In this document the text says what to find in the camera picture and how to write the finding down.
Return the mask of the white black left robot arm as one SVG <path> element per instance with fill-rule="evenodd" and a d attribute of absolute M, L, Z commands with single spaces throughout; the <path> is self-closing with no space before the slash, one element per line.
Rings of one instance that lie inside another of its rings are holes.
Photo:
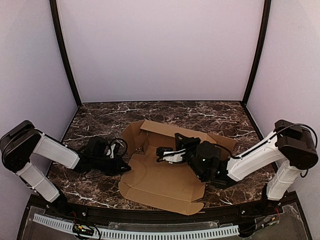
<path fill-rule="evenodd" d="M 122 138 L 108 141 L 101 136 L 92 136 L 86 145 L 75 150 L 35 128 L 29 120 L 24 120 L 0 138 L 3 166 L 31 187 L 49 206 L 64 212 L 68 210 L 67 197 L 33 159 L 50 160 L 79 174 L 98 170 L 105 176 L 116 176 L 131 170 L 123 160 L 128 148 Z"/>

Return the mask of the brown cardboard box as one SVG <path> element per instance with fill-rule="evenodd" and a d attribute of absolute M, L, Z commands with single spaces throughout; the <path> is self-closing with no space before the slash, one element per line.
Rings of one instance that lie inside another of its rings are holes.
<path fill-rule="evenodd" d="M 194 131 L 150 120 L 130 123 L 122 132 L 128 144 L 129 166 L 118 184 L 127 200 L 186 216 L 202 210 L 199 200 L 206 184 L 201 182 L 187 163 L 170 164 L 156 161 L 158 147 L 176 147 L 175 134 L 200 138 L 219 144 L 230 151 L 235 140 L 221 135 Z"/>

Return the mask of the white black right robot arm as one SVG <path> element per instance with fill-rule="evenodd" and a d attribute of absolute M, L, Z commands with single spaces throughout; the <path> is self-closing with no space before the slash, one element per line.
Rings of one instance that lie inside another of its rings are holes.
<path fill-rule="evenodd" d="M 201 182 L 227 189 L 251 173 L 277 161 L 282 164 L 266 185 L 266 198 L 279 201 L 298 177 L 304 178 L 319 160 L 318 136 L 308 125 L 278 120 L 274 130 L 248 150 L 233 155 L 225 146 L 198 137 L 175 134 L 173 162 L 187 163 Z"/>

